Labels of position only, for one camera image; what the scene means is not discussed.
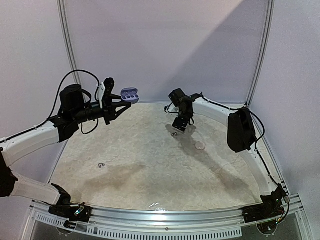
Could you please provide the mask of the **blue-grey earbud charging case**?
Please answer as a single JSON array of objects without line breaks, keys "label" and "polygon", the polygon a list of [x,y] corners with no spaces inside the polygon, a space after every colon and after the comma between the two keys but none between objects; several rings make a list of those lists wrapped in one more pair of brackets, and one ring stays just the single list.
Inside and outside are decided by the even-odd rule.
[{"label": "blue-grey earbud charging case", "polygon": [[121,99],[125,102],[136,104],[139,102],[138,89],[135,87],[123,88],[120,92]]}]

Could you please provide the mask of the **pink white earbud charging case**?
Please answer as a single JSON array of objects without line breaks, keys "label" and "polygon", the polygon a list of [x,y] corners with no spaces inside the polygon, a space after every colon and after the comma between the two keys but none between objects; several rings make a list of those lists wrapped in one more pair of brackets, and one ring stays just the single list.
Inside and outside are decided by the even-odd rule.
[{"label": "pink white earbud charging case", "polygon": [[206,149],[206,144],[204,142],[201,142],[201,141],[197,141],[194,146],[199,151],[203,151],[203,150]]}]

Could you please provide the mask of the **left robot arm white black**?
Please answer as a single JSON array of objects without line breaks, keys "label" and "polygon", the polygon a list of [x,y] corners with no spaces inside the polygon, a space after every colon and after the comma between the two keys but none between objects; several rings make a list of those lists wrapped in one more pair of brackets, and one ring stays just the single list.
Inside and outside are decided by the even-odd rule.
[{"label": "left robot arm white black", "polygon": [[91,94],[79,84],[67,86],[59,95],[58,114],[49,117],[41,126],[35,126],[15,137],[0,141],[0,196],[24,197],[44,202],[50,206],[49,213],[80,221],[91,214],[84,203],[71,202],[71,196],[57,184],[44,184],[34,179],[13,173],[11,166],[23,157],[49,145],[70,139],[82,123],[103,118],[106,125],[116,120],[132,103],[112,94],[113,79],[108,78],[98,85],[97,101],[85,101]]}]

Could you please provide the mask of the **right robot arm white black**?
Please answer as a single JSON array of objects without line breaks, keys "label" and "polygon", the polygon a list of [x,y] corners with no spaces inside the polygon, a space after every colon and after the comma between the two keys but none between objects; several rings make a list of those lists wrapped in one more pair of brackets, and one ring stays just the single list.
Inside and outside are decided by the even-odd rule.
[{"label": "right robot arm white black", "polygon": [[256,115],[248,107],[232,108],[206,98],[202,93],[186,95],[180,88],[169,94],[171,104],[166,111],[175,114],[172,126],[184,132],[194,124],[194,116],[201,115],[217,121],[227,128],[228,147],[241,155],[254,176],[260,191],[261,205],[249,207],[262,218],[284,214],[283,201],[288,195],[281,183],[272,176],[258,148],[260,137],[256,136],[253,118]]}]

